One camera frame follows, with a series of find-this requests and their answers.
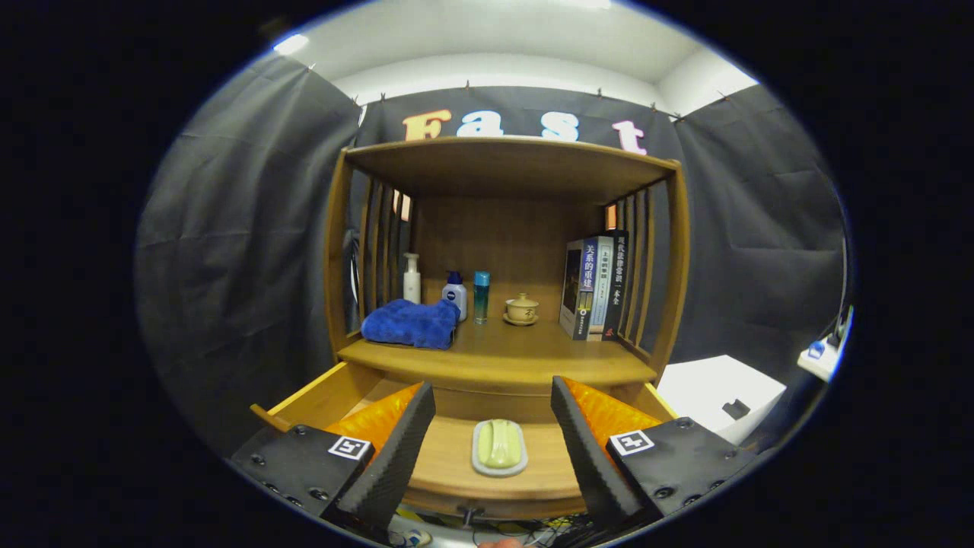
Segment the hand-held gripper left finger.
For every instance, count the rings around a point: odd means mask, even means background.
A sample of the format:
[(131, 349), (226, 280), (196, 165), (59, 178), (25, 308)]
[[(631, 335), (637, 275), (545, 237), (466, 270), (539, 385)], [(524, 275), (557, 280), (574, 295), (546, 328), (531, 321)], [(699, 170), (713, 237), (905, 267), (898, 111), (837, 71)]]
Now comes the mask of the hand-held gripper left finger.
[(230, 465), (297, 511), (384, 542), (435, 412), (434, 388), (415, 383), (324, 428), (265, 427)]

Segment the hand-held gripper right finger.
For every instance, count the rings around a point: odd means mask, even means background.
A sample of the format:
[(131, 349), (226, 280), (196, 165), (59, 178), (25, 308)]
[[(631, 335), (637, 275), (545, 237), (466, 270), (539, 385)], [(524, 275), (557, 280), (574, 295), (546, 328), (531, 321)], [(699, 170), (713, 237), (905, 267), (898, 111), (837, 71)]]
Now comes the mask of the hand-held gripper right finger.
[(552, 379), (550, 406), (587, 514), (604, 533), (680, 512), (756, 459), (694, 419), (658, 419), (574, 379)]

